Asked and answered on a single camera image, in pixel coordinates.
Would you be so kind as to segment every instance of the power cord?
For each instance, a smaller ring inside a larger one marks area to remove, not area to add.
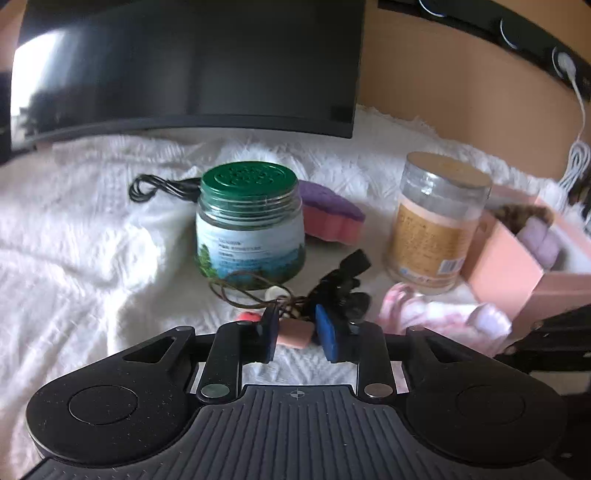
[[[564,188],[566,192],[570,192],[574,187],[574,184],[585,174],[585,172],[587,172],[589,164],[591,164],[591,148],[581,140],[581,136],[585,130],[587,115],[585,111],[585,104],[576,82],[577,67],[574,64],[573,59],[565,52],[559,53],[557,60],[558,67],[566,73],[566,75],[569,77],[570,83],[573,85],[573,90],[577,96],[577,100],[579,101],[581,113],[583,114],[583,125],[581,126],[581,130],[577,135],[577,140],[575,140],[570,147],[569,162],[566,167],[566,172],[564,173],[562,179],[558,182],[558,184]]]
[[[143,183],[150,185],[151,188],[145,192],[142,191],[140,185]],[[156,175],[142,174],[129,186],[129,199],[132,202],[144,203],[151,200],[159,190],[181,200],[197,203],[201,195],[201,179],[164,180]]]
[[[252,294],[248,290],[243,290],[242,288],[235,287],[232,284],[232,280],[231,280],[232,277],[243,277],[243,276],[251,277],[254,280],[256,280],[258,283],[257,288],[259,290],[262,290],[263,288],[279,287],[280,289],[282,289],[285,292],[285,295],[282,295],[275,300],[270,300],[270,301],[263,300],[263,299],[257,297],[256,295]],[[287,315],[289,318],[299,318],[300,317],[300,310],[301,310],[303,304],[307,301],[307,297],[295,296],[293,294],[293,292],[289,288],[287,288],[285,285],[282,285],[280,283],[275,283],[265,277],[261,277],[260,275],[257,275],[251,271],[248,271],[248,270],[232,272],[225,278],[209,278],[208,281],[209,281],[209,288],[214,293],[214,295],[216,297],[218,297],[220,300],[225,301],[226,303],[229,303],[233,307],[236,307],[239,309],[256,310],[256,309],[264,309],[264,308],[273,306],[275,304],[279,304],[281,306],[280,316]],[[239,303],[237,301],[233,301],[233,300],[229,299],[228,295],[226,294],[227,288],[230,290],[239,291],[244,296],[247,296],[248,298],[253,300],[255,303],[251,303],[251,304]]]

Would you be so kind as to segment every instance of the white textured bedsheet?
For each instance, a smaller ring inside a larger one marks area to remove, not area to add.
[[[194,145],[132,136],[85,138],[26,155],[0,168],[0,478],[12,480],[39,457],[25,425],[27,401],[45,383],[177,325],[212,333],[236,311],[219,301],[193,263],[193,204],[159,193],[131,203],[139,173],[199,176],[228,161],[286,165],[300,179],[332,188],[367,214],[360,247],[374,266],[362,289],[375,317],[391,280],[381,265],[405,156],[447,154],[495,182],[552,205],[551,180],[508,168],[467,145],[442,140],[420,121],[358,107],[352,140],[289,132],[203,129]],[[307,293],[352,248],[311,241],[304,270],[289,286]],[[465,286],[454,293],[470,297]],[[278,347],[269,365],[248,365],[244,382],[345,384],[353,365],[331,365],[317,347]]]

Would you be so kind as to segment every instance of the wall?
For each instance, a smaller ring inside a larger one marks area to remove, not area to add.
[[[0,72],[12,70],[18,32],[27,0],[11,0],[0,10]]]
[[[584,12],[591,25],[591,8],[583,0],[557,1],[576,6],[570,15]],[[564,13],[550,28],[551,15],[540,14],[558,8],[554,0],[499,3],[514,4],[529,18],[536,14],[537,23],[591,58],[590,28],[579,20],[566,28]],[[545,9],[538,10],[541,4]],[[377,0],[368,0],[366,10],[359,102],[404,119],[419,116],[442,137],[555,179],[564,173],[582,121],[574,93],[529,62],[445,25],[380,10]]]

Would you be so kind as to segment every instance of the jar lid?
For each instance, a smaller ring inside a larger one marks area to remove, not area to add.
[[[489,188],[491,178],[484,172],[454,158],[427,152],[411,152],[407,160],[421,170],[433,173],[460,187]]]
[[[206,172],[201,182],[203,193],[228,200],[280,196],[296,185],[296,174],[289,168],[262,161],[220,165]]]

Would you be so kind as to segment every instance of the pink box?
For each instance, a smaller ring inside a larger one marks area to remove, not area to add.
[[[493,187],[494,203],[534,203],[536,197],[507,187]],[[482,302],[490,302],[513,321],[515,336],[532,324],[591,303],[591,240],[554,213],[554,230],[565,245],[565,269],[544,271],[519,240],[489,212],[474,234],[462,277]]]

